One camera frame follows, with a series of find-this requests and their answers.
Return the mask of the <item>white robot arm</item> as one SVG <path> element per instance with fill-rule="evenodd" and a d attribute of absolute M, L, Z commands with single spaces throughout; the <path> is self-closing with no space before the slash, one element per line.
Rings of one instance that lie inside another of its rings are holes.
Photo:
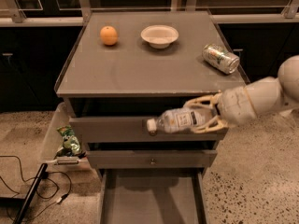
<path fill-rule="evenodd" d="M 299 106 L 299 56 L 287 59 L 278 69 L 277 78 L 266 77 L 246 86 L 194 98 L 185 106 L 218 109 L 218 115 L 212 120 L 191 128 L 193 133 L 211 133 L 264 114 L 296 109 Z"/>

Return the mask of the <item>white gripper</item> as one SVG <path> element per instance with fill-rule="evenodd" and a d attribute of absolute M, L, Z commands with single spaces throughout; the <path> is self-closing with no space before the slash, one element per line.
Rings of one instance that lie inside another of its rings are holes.
<path fill-rule="evenodd" d="M 192 133 L 212 133 L 229 126 L 241 125 L 257 117 L 244 87 L 236 87 L 216 94 L 188 100 L 184 107 L 218 108 L 221 116 L 215 116 L 201 126 L 191 128 Z"/>

